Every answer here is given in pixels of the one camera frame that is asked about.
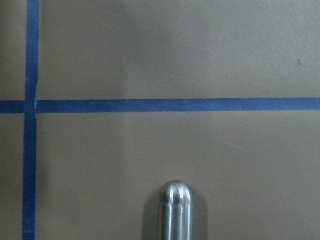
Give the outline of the steel muddler rod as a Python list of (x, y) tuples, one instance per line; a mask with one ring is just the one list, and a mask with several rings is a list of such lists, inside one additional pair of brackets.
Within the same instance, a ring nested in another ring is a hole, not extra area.
[(159, 238), (161, 240), (191, 240), (193, 237), (194, 196), (182, 181), (171, 181), (163, 186)]

